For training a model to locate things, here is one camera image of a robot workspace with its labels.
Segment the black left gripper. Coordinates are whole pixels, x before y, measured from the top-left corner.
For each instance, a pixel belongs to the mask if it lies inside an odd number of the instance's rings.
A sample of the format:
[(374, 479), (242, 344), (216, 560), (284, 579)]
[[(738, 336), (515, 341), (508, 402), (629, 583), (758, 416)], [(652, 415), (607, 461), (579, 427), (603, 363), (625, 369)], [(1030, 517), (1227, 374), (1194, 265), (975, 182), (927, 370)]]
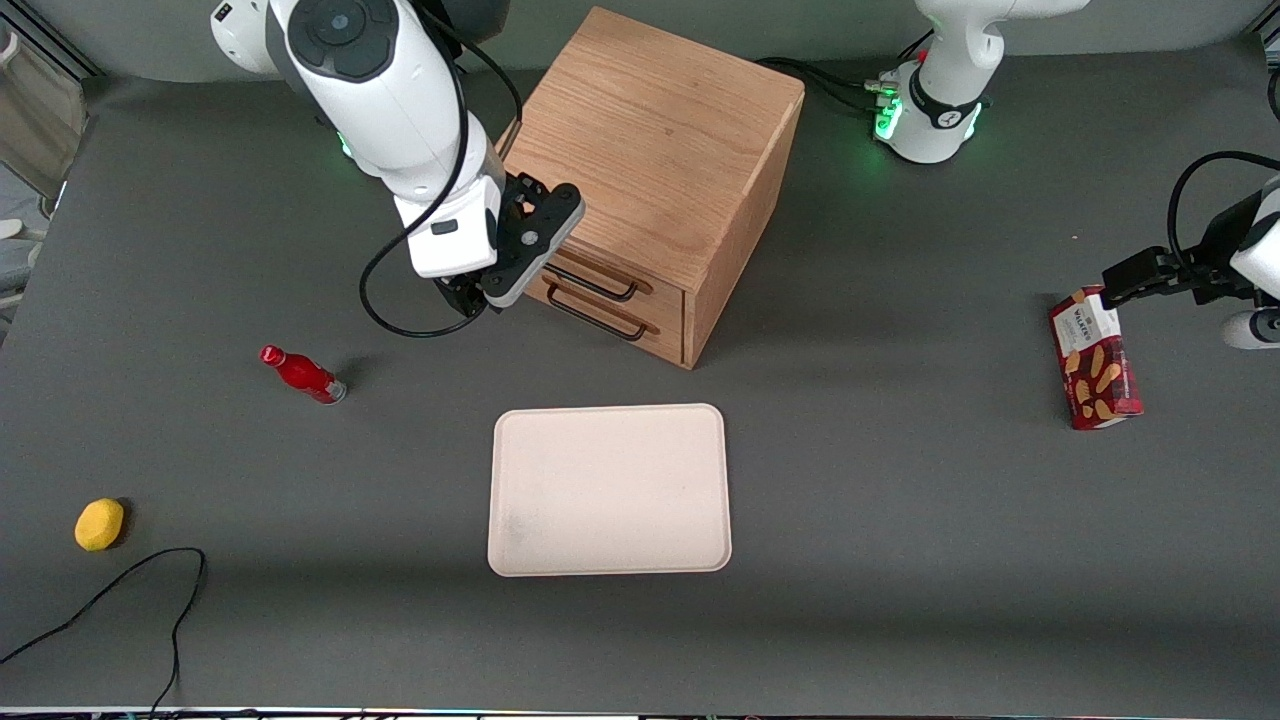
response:
[(1102, 272), (1101, 302), (1120, 307), (1138, 299), (1192, 291), (1197, 306), (1220, 299), (1239, 299), (1263, 306), (1263, 291), (1231, 265), (1242, 250), (1252, 249), (1262, 237), (1254, 231), (1263, 192), (1233, 204), (1217, 214), (1204, 229), (1201, 242), (1190, 250), (1196, 281), (1169, 249), (1144, 249)]

